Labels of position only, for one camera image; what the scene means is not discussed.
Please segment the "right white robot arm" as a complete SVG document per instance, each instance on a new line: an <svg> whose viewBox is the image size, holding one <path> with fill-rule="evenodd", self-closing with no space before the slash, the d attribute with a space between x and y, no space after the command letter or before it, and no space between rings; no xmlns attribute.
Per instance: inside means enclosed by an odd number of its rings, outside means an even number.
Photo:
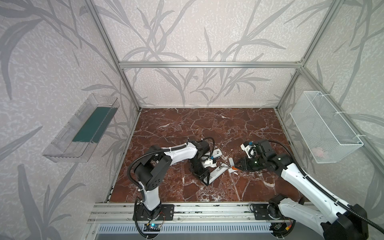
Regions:
<svg viewBox="0 0 384 240"><path fill-rule="evenodd" d="M245 172L269 170L299 190L316 210L307 208L285 195L269 200L269 214L272 218L289 218L312 229L325 240L366 240L369 237L368 224L363 221L367 212L360 205L348 205L322 185L303 174L287 154L274 155L268 160L244 158L235 168Z"/></svg>

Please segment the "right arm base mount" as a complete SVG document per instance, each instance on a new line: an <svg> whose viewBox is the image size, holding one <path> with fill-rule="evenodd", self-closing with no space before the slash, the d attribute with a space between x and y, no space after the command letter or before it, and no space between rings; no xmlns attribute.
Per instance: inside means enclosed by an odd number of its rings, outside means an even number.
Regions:
<svg viewBox="0 0 384 240"><path fill-rule="evenodd" d="M281 217L273 216L269 212L269 204L250 204L250 210L254 214L255 220L280 220Z"/></svg>

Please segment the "white remote with coloured buttons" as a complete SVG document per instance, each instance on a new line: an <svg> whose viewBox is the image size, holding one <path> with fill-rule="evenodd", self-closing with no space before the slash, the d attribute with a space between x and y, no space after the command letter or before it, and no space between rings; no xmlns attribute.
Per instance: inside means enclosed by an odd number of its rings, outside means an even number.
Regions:
<svg viewBox="0 0 384 240"><path fill-rule="evenodd" d="M227 171L230 166L222 163L219 167L210 172L209 176L205 178L207 184L211 184L214 180L216 180L219 176L221 176L225 171Z"/></svg>

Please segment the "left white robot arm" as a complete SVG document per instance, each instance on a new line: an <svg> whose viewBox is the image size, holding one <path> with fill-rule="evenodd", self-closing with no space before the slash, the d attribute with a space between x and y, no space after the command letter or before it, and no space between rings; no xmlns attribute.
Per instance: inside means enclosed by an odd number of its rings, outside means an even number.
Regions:
<svg viewBox="0 0 384 240"><path fill-rule="evenodd" d="M153 212L161 205L159 185L170 166L176 163L188 160L192 174L206 186L209 185L211 172L203 166L203 161L208 160L212 152L205 139L170 148L151 146L147 153L129 166L127 174L131 182L139 188L147 211Z"/></svg>

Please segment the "plain white remote control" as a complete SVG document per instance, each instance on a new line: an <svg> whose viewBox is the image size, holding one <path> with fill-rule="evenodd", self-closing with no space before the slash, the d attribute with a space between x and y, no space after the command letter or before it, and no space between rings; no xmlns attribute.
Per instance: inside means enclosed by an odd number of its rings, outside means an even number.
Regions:
<svg viewBox="0 0 384 240"><path fill-rule="evenodd" d="M223 155L223 153L222 153L222 151L221 151L220 149L215 149L215 150L213 150L213 152L212 152L211 159L212 159L212 160L218 159L218 158L220 158L222 155Z"/></svg>

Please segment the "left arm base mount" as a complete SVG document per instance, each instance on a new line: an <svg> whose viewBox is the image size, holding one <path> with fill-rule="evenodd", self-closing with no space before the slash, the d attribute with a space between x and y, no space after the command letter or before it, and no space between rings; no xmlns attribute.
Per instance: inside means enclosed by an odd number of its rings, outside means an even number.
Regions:
<svg viewBox="0 0 384 240"><path fill-rule="evenodd" d="M134 207L133 220L137 221L172 221L174 218L175 205L160 204L154 210L150 211L143 203Z"/></svg>

